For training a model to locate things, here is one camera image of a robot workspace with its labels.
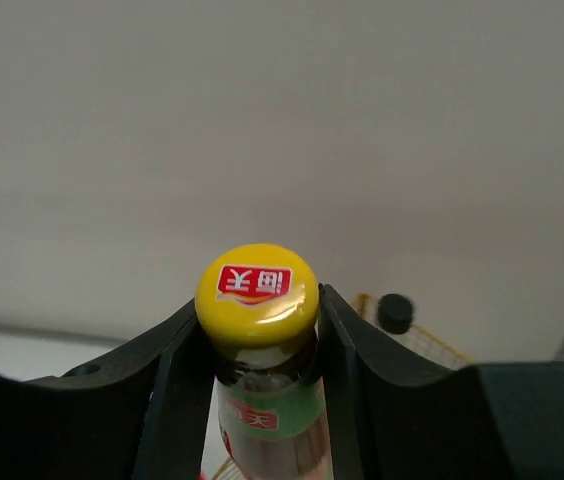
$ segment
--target black cap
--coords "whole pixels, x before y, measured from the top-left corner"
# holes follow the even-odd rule
[[[413,303],[403,295],[389,293],[378,302],[378,323],[389,333],[401,335],[409,331],[413,323]]]

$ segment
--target plastic bottle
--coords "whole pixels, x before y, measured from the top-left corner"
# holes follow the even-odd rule
[[[332,478],[318,298],[304,260],[269,244],[225,253],[198,285],[198,319],[219,353],[220,429],[248,479]]]

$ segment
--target bottle label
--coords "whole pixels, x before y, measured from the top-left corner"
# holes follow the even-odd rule
[[[298,382],[277,392],[250,392],[219,384],[222,425],[242,429],[252,437],[284,440],[309,428],[325,408],[322,380]]]

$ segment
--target gray wall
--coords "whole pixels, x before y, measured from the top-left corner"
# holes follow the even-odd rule
[[[0,322],[135,335],[260,240],[553,354],[564,1],[0,0]]]

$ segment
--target black round object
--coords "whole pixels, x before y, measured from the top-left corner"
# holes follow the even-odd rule
[[[397,293],[389,293],[378,302],[378,323],[387,332],[401,335],[408,332],[413,323],[413,310],[411,300]]]

